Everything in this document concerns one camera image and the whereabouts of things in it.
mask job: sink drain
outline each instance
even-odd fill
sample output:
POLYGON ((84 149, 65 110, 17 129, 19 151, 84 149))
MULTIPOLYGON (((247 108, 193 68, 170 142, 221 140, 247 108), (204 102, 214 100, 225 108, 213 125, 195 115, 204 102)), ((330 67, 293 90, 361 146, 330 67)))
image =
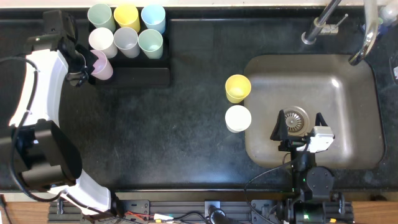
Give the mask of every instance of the sink drain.
POLYGON ((284 109, 287 130, 290 135, 298 136, 306 132, 310 118, 298 106, 284 109))

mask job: stainless steel sink basin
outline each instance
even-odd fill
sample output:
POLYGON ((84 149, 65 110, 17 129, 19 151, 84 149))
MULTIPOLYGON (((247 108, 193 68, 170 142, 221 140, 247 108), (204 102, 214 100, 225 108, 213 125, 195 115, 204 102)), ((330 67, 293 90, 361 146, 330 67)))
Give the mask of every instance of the stainless steel sink basin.
POLYGON ((384 154, 376 86, 366 62, 348 63, 349 55, 263 55, 244 70, 252 90, 244 100, 252 123, 246 130, 246 150, 263 167, 282 163, 286 152, 269 138, 278 112, 285 110, 289 133, 303 135, 321 112, 336 138, 318 153, 318 166, 370 169, 384 154))

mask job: wooden table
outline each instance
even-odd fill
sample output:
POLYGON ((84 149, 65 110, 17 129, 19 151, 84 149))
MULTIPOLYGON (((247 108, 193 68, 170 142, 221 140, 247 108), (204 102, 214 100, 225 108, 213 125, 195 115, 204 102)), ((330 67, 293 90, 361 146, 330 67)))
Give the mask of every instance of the wooden table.
MULTIPOLYGON (((48 203, 9 202, 7 204, 13 224, 47 223, 48 203)), ((356 224, 398 223, 398 202, 353 202, 356 224)), ((3 209, 2 223, 8 224, 3 209)))

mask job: plastic cup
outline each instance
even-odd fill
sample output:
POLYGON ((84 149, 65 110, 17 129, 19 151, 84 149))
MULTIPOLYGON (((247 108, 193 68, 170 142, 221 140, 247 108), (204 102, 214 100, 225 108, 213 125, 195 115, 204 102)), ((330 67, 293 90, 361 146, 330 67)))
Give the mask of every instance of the plastic cup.
POLYGON ((160 5, 150 5, 143 8, 141 18, 148 29, 154 29, 161 34, 166 30, 166 12, 160 5))
POLYGON ((250 111, 241 105, 232 106, 225 113, 225 123, 232 133, 244 131, 251 124, 250 111))
POLYGON ((91 52, 98 57, 98 60, 93 65, 94 71, 91 74, 100 80, 107 80, 111 78, 113 74, 113 68, 109 60, 106 58, 104 52, 100 50, 91 50, 91 52))
POLYGON ((130 27, 118 29, 113 35, 113 42, 118 49, 129 58, 139 55, 138 34, 130 27))
POLYGON ((163 54, 163 37, 159 31, 147 29, 138 37, 139 47, 150 59, 159 59, 163 54))
POLYGON ((120 27, 130 27, 139 32, 139 16, 138 10, 133 4, 123 4, 114 10, 114 19, 120 27))
POLYGON ((231 103, 240 103, 251 91, 248 78, 243 75, 233 75, 225 83, 226 97, 231 103))
POLYGON ((113 58, 118 53, 118 48, 113 43, 113 33, 107 28, 93 30, 88 37, 88 42, 95 50, 104 52, 107 58, 113 58))
POLYGON ((105 27, 114 32, 116 26, 111 8, 106 4, 96 4, 87 12, 88 20, 97 28, 105 27))

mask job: faucet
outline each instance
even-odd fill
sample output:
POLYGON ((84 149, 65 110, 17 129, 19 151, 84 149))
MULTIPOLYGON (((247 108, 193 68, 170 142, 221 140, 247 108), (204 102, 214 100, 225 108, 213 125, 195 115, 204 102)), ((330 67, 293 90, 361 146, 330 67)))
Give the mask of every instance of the faucet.
MULTIPOLYGON (((347 18, 347 14, 336 25, 326 24, 332 12, 337 8, 341 0, 331 0, 321 15, 314 19, 308 32, 304 32, 301 36, 304 44, 314 44, 318 35, 335 35, 338 32, 338 26, 347 18)), ((379 28, 377 2, 376 0, 363 0, 366 18, 366 30, 362 47, 357 53, 352 55, 348 62, 350 65, 357 65, 371 51, 374 41, 377 37, 379 28)))

